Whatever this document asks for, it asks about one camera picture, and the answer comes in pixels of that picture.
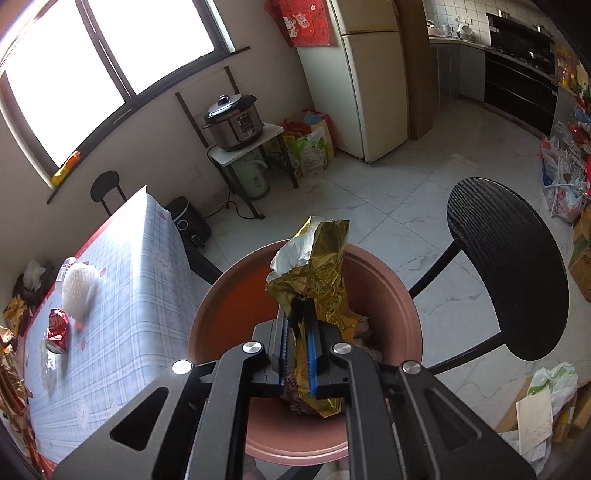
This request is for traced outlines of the black air fryer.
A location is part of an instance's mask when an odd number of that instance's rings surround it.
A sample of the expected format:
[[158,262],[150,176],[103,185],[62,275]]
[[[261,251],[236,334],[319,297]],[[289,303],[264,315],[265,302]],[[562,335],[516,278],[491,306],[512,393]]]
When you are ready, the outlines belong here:
[[211,226],[204,216],[184,197],[179,196],[165,206],[180,235],[191,241],[197,248],[204,249],[211,238]]

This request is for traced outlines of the cardboard box on floor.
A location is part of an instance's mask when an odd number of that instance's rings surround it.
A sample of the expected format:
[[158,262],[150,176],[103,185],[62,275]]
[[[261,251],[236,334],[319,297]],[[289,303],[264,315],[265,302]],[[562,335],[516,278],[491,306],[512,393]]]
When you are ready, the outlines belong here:
[[568,269],[581,295],[591,302],[590,217],[581,215],[573,230],[573,251]]

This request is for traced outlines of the blue plaid tablecloth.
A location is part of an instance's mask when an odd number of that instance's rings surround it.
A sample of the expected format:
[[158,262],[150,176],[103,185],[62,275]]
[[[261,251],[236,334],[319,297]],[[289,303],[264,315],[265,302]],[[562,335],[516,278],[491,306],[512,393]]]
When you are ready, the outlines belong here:
[[131,196],[76,257],[96,268],[98,285],[82,326],[59,354],[55,389],[42,384],[40,345],[53,288],[26,332],[24,383],[42,457],[57,464],[174,361],[185,357],[197,294],[170,213],[145,189]]

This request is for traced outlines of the black stool by window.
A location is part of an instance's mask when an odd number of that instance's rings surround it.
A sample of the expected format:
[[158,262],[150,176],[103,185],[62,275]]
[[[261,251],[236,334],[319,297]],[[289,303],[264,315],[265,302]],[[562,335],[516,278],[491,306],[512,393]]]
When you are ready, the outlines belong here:
[[116,171],[110,170],[100,174],[93,182],[90,188],[90,198],[94,203],[100,203],[105,210],[108,217],[112,215],[111,210],[107,206],[105,196],[116,190],[123,202],[127,201],[127,196],[124,194],[120,186],[120,177]]

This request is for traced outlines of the red soda can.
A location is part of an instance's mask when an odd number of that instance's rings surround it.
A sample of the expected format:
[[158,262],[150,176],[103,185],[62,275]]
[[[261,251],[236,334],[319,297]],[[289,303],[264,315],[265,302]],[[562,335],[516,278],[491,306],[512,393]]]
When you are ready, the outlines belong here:
[[65,311],[52,309],[48,317],[45,346],[54,354],[63,354],[67,349],[69,317]]

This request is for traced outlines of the gold foil wrapper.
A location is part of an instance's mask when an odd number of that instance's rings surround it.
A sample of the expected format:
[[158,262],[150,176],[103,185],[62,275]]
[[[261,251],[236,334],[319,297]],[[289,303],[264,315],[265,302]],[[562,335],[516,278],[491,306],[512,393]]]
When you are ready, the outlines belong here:
[[339,328],[351,343],[360,316],[349,308],[342,263],[348,245],[349,220],[308,218],[294,237],[276,252],[266,277],[266,293],[287,316],[290,342],[287,354],[287,392],[290,410],[329,418],[342,411],[342,400],[315,399],[308,385],[307,330],[315,320]]

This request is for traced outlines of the orange bag on windowsill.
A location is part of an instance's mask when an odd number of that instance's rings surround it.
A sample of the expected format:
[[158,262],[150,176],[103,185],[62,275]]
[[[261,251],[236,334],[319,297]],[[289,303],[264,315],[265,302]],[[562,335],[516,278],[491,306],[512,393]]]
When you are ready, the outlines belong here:
[[81,153],[74,151],[62,164],[61,167],[52,175],[51,184],[58,187],[70,174],[71,170],[77,165],[81,159]]

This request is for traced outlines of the electric pressure cooker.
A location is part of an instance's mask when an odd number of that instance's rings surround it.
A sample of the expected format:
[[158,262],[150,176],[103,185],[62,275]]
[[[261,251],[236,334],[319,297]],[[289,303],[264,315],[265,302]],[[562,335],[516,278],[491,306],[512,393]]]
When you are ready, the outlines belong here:
[[204,113],[204,129],[211,132],[219,148],[239,150],[263,135],[256,100],[252,94],[222,94]]

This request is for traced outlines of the cream refrigerator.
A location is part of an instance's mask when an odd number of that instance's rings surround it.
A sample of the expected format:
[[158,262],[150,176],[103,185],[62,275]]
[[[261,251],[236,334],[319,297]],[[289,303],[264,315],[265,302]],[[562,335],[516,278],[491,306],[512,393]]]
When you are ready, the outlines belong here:
[[392,1],[325,1],[329,46],[297,54],[335,147],[373,163],[408,139],[406,66]]

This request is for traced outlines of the black kitchen stove unit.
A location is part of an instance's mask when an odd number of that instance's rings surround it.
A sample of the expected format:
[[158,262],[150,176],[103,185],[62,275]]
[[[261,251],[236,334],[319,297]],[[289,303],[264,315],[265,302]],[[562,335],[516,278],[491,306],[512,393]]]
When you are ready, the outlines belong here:
[[504,16],[487,18],[485,104],[548,136],[558,98],[554,40]]

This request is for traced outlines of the small white side table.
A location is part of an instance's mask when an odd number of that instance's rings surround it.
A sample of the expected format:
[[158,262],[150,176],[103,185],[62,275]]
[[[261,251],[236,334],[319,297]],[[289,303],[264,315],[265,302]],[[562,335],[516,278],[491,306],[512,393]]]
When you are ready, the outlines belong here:
[[287,174],[291,186],[297,188],[296,170],[291,164],[290,155],[287,153],[287,145],[283,141],[283,127],[265,122],[260,117],[263,121],[263,135],[259,139],[239,150],[222,150],[216,145],[211,132],[204,129],[204,113],[217,102],[218,97],[222,94],[248,95],[240,90],[235,81],[235,76],[233,76],[228,66],[197,83],[175,92],[174,96],[192,131],[197,135],[201,146],[204,147],[206,159],[221,175],[223,182],[228,187],[228,192],[231,195],[238,196],[245,202],[250,211],[250,220],[263,220],[263,213],[259,212],[254,206],[256,200],[249,199],[249,196],[246,195],[231,164],[240,157],[257,151],[263,157],[263,161],[266,162],[267,168],[276,168]]

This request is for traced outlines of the window with black frame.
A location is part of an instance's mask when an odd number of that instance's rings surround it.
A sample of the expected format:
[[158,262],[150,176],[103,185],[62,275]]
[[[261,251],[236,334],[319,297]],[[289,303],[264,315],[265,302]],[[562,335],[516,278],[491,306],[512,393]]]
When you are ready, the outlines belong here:
[[239,51],[212,1],[32,1],[1,38],[2,114],[57,192],[132,115]]

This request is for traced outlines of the plastic bags on floor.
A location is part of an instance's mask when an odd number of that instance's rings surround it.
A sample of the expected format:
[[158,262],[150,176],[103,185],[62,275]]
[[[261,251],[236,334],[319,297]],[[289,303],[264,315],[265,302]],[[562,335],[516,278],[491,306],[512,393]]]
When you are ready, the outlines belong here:
[[590,202],[590,85],[560,86],[549,136],[539,150],[551,217],[573,224]]

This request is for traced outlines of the large white foam net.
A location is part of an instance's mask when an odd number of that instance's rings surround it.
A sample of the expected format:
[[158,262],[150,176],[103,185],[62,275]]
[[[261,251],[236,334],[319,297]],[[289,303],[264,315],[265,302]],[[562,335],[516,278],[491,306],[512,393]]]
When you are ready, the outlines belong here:
[[77,320],[84,321],[90,310],[99,274],[95,267],[84,263],[73,264],[66,272],[62,286],[62,309]]

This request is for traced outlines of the black round-back chair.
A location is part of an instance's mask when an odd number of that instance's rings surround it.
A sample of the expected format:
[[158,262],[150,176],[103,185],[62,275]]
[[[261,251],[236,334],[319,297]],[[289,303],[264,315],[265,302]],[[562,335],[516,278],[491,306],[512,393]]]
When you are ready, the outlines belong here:
[[569,283],[560,249],[540,215],[507,186],[472,177],[452,189],[447,222],[451,244],[410,294],[421,294],[464,253],[486,287],[499,331],[430,372],[442,374],[501,346],[529,362],[551,353],[567,325]]

